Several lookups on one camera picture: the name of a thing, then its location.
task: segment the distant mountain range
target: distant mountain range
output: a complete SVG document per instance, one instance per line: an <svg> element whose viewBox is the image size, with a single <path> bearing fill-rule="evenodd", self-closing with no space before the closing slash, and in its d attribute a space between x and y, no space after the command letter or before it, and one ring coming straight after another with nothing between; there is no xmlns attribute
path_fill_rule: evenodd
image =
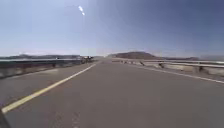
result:
<svg viewBox="0 0 224 128"><path fill-rule="evenodd" d="M207 55L207 56L201 56L200 59L210 61L224 61L224 55Z"/></svg>
<svg viewBox="0 0 224 128"><path fill-rule="evenodd" d="M197 57L188 57L188 58L157 57L150 53L141 52L141 51L110 54L108 55L108 57L126 58L126 59L145 59L145 60L199 60L199 58Z"/></svg>
<svg viewBox="0 0 224 128"><path fill-rule="evenodd" d="M76 59L80 55L27 55L21 54L18 56L0 57L0 59Z"/></svg>

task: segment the blue sky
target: blue sky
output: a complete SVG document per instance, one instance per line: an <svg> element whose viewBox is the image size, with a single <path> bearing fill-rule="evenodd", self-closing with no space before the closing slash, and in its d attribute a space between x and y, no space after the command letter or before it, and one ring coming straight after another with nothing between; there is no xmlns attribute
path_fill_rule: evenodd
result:
<svg viewBox="0 0 224 128"><path fill-rule="evenodd" d="M223 55L223 7L222 0L1 0L0 55Z"/></svg>

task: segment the guardrail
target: guardrail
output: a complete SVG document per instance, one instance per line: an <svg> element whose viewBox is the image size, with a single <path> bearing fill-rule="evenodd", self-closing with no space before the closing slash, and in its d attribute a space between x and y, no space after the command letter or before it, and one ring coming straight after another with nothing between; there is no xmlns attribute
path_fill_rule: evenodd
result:
<svg viewBox="0 0 224 128"><path fill-rule="evenodd" d="M115 61L142 66L152 66L156 68L203 72L207 74L224 76L224 61L140 60L121 58L115 59Z"/></svg>
<svg viewBox="0 0 224 128"><path fill-rule="evenodd" d="M0 60L0 78L43 71L52 68L69 67L92 61L93 60L91 58Z"/></svg>

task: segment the asphalt road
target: asphalt road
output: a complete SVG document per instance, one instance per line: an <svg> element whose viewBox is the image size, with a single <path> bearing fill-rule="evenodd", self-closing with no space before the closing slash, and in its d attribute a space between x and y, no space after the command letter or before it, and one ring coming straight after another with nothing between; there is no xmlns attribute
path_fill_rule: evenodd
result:
<svg viewBox="0 0 224 128"><path fill-rule="evenodd" d="M89 66L2 80L1 106ZM224 84L103 61L5 116L12 128L223 128Z"/></svg>

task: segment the white line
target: white line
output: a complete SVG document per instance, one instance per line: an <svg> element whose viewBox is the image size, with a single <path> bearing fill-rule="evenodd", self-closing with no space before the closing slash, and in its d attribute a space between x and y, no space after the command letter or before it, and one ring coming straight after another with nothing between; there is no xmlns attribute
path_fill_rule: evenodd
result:
<svg viewBox="0 0 224 128"><path fill-rule="evenodd" d="M191 75L187 75L187 74L181 74L181 73L175 73L175 72L169 72L169 71L163 71L163 70L151 69L151 68L144 68L144 67L137 67L137 66L133 66L133 65L129 65L129 66L135 67L135 68L141 68L141 69L146 69L146 70L151 70L151 71L169 73L169 74L174 74L174 75L185 76L185 77L190 77L190 78L201 79L201 80L212 81L212 82L224 84L224 81L213 80L213 79L199 77L199 76L191 76Z"/></svg>

